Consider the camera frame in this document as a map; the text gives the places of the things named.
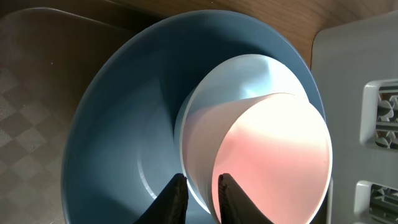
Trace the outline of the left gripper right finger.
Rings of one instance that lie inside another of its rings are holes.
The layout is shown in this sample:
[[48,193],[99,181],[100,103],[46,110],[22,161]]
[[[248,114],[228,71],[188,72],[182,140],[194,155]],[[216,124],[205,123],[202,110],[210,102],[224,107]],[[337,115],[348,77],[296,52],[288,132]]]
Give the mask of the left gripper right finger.
[[222,224],[273,224],[228,173],[218,177],[218,201]]

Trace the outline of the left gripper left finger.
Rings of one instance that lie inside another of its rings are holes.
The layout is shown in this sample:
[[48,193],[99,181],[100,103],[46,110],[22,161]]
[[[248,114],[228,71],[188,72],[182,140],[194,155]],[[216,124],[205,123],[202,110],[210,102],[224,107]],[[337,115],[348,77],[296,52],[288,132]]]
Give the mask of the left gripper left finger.
[[134,224],[185,224],[187,205],[187,178],[178,173]]

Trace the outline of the pink plastic cup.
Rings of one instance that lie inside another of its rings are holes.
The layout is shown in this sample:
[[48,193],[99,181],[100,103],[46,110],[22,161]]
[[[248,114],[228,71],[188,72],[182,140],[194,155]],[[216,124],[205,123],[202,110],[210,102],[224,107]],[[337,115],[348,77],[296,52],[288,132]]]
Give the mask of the pink plastic cup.
[[326,123],[306,99],[287,93],[191,110],[180,147],[190,184],[216,221],[221,174],[273,223],[311,222],[330,183]]

